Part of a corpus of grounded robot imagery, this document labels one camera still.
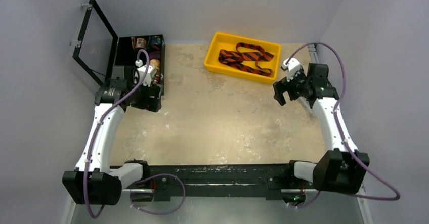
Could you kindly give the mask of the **orange navy striped tie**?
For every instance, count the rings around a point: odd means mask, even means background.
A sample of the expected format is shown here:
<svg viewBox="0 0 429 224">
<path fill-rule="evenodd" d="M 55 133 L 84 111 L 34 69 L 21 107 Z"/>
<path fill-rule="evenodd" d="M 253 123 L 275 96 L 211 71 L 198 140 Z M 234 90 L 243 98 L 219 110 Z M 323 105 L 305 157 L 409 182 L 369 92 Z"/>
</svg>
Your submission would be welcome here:
<svg viewBox="0 0 429 224">
<path fill-rule="evenodd" d="M 243 42 L 239 42 L 234 51 L 221 49 L 218 55 L 221 64 L 265 77 L 270 76 L 273 70 L 261 67 L 259 62 L 269 62 L 273 58 L 274 55 L 266 52 L 263 47 Z"/>
</svg>

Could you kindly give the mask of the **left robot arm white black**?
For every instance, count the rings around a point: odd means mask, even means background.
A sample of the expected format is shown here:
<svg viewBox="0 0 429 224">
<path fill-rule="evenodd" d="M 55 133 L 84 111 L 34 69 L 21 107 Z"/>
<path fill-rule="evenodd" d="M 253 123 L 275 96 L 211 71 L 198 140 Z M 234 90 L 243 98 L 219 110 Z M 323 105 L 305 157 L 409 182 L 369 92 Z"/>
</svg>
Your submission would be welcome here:
<svg viewBox="0 0 429 224">
<path fill-rule="evenodd" d="M 62 183 L 77 204 L 115 205 L 131 184 L 145 188 L 151 174 L 147 162 L 129 160 L 110 169 L 116 132 L 128 107 L 157 112 L 162 85 L 154 85 L 154 66 L 114 66 L 111 79 L 95 94 L 95 112 L 90 136 L 74 170 L 65 171 Z"/>
</svg>

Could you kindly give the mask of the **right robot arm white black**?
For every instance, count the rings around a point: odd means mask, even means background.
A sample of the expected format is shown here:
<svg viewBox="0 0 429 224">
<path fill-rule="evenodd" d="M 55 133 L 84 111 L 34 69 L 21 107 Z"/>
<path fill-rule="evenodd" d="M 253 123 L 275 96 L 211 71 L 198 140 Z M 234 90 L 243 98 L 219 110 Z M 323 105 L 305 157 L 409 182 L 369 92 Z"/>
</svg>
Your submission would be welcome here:
<svg viewBox="0 0 429 224">
<path fill-rule="evenodd" d="M 284 173 L 285 183 L 296 187 L 305 180 L 318 191 L 357 193 L 366 173 L 359 162 L 368 166 L 370 160 L 350 138 L 339 110 L 338 92 L 328 80 L 328 66 L 310 63 L 304 71 L 300 62 L 292 59 L 283 62 L 281 69 L 287 76 L 273 84 L 274 99 L 280 105 L 286 103 L 284 93 L 292 101 L 303 99 L 319 122 L 326 147 L 317 163 L 292 160 L 292 169 Z"/>
</svg>

